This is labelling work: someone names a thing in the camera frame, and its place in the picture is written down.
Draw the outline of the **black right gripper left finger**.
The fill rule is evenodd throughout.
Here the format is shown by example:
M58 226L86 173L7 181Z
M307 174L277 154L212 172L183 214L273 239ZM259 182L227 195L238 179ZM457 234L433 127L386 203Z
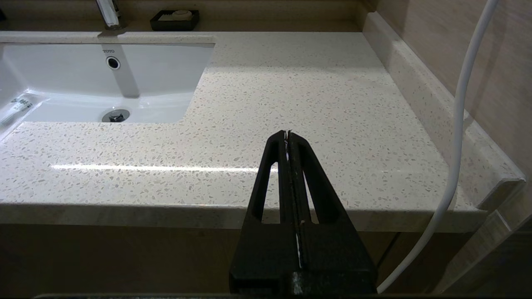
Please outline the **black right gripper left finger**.
M266 142L241 235L229 270L232 293L279 294L287 278L300 268L295 231L295 204L287 158L287 132ZM278 165L279 223L263 223L271 167Z

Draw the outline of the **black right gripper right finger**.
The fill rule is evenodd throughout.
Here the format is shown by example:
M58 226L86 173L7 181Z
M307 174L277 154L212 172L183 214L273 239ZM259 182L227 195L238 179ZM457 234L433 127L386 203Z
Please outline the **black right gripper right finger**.
M374 294L377 270L308 141L289 133L299 269L292 294Z

